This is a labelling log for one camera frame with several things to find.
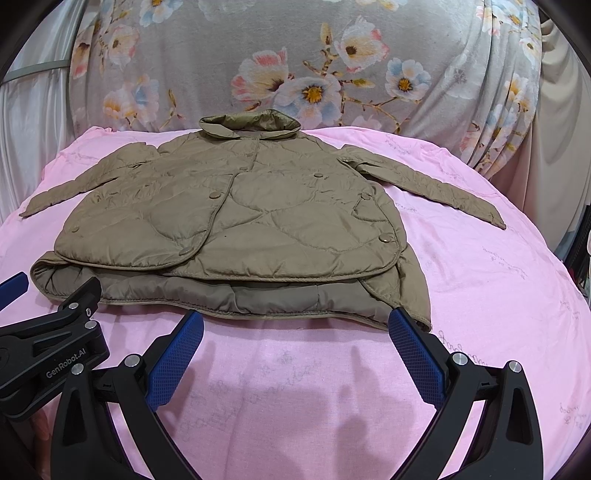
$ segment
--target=floral fabric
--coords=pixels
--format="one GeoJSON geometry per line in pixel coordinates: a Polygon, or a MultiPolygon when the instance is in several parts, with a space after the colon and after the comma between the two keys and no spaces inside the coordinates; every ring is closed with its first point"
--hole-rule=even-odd
{"type": "Polygon", "coordinates": [[[78,135],[272,107],[305,129],[428,140],[491,178],[537,104],[532,0],[93,1],[72,57],[78,135]]]}

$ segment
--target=black plastic bracket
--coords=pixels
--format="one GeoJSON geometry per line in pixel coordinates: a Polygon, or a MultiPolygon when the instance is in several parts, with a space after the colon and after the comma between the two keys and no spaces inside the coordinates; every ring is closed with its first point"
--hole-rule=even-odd
{"type": "Polygon", "coordinates": [[[178,450],[155,411],[168,403],[203,338],[203,318],[188,312],[143,356],[114,368],[76,368],[68,375],[51,447],[54,480],[138,480],[116,434],[107,402],[118,403],[155,479],[202,480],[178,450]]]}
{"type": "MultiPolygon", "coordinates": [[[[474,401],[484,400],[478,430],[460,470],[447,480],[541,480],[543,456],[535,407],[521,365],[475,365],[448,353],[403,309],[392,312],[390,337],[423,400],[437,410],[413,452],[391,480],[437,480],[462,434],[474,401]]],[[[138,450],[155,480],[201,480],[155,411],[176,388],[203,336],[203,319],[189,312],[175,331],[144,356],[129,355],[115,368],[68,376],[51,453],[52,478],[139,480],[116,434],[106,402],[121,405],[138,450]]]]}
{"type": "MultiPolygon", "coordinates": [[[[0,301],[27,290],[24,273],[0,285],[0,301]]],[[[0,413],[23,421],[54,398],[73,364],[94,368],[109,356],[100,325],[90,320],[101,288],[96,277],[64,301],[55,313],[0,327],[0,413]]]]}

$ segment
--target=pink bedsheet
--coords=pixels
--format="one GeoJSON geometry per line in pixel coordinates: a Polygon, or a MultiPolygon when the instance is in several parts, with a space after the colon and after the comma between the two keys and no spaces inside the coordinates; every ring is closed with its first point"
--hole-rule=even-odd
{"type": "MultiPolygon", "coordinates": [[[[159,145],[182,133],[91,128],[46,167],[36,192],[75,178],[124,144],[159,145]]],[[[427,277],[433,332],[448,349],[463,350],[476,363],[523,364],[550,479],[591,420],[591,314],[563,265],[521,212],[447,150],[354,127],[310,133],[338,147],[350,143],[396,158],[499,209],[506,231],[387,188],[427,277]]],[[[13,213],[0,228],[0,278],[28,272],[51,250],[81,198],[26,220],[13,213]]],[[[31,286],[0,312],[0,325],[55,308],[31,286]]],[[[182,313],[169,307],[99,309],[94,318],[111,349],[105,365],[144,352],[182,313]]],[[[172,401],[158,411],[205,480],[389,479],[434,413],[422,403],[384,332],[340,319],[206,319],[205,328],[172,401]]],[[[459,467],[478,414],[474,408],[445,474],[459,467]]],[[[135,469],[149,475],[120,413],[114,411],[114,417],[135,469]]]]}

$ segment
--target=quilted jacket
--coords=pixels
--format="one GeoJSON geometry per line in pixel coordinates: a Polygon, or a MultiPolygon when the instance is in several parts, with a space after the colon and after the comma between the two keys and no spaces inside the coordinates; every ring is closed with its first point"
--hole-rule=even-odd
{"type": "Polygon", "coordinates": [[[31,199],[23,217],[93,190],[31,268],[44,295],[65,299],[95,275],[108,304],[380,328],[404,306],[429,330],[425,277],[394,202],[371,179],[505,228],[490,203],[390,158],[327,145],[283,113],[200,126],[158,148],[126,145],[31,199]]]}

